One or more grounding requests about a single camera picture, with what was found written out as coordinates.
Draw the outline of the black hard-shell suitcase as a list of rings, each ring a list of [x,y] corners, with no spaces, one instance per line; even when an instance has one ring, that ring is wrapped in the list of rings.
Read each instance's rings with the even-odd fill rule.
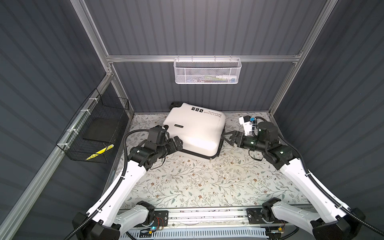
[[[225,125],[224,113],[183,102],[171,103],[170,113],[163,122],[163,126],[169,127],[170,137],[177,136],[183,141],[180,155],[202,162],[219,156]]]

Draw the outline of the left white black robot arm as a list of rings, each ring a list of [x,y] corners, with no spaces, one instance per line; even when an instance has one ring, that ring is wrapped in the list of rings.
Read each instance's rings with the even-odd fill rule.
[[[158,159],[183,149],[183,141],[178,136],[171,138],[164,129],[148,133],[146,140],[124,151],[124,166],[117,179],[85,214],[75,216],[74,230],[65,237],[67,240],[117,240],[136,225],[153,221],[155,208],[143,201],[118,213],[133,187]]]

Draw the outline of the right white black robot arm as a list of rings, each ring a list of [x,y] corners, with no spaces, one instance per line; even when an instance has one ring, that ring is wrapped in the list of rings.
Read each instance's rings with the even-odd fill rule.
[[[308,212],[273,197],[262,205],[262,219],[271,224],[277,220],[291,223],[317,240],[352,240],[363,225],[365,215],[358,209],[350,209],[336,198],[303,163],[298,151],[279,140],[280,136],[246,136],[239,131],[222,134],[231,146],[258,151],[304,194],[316,212]]]

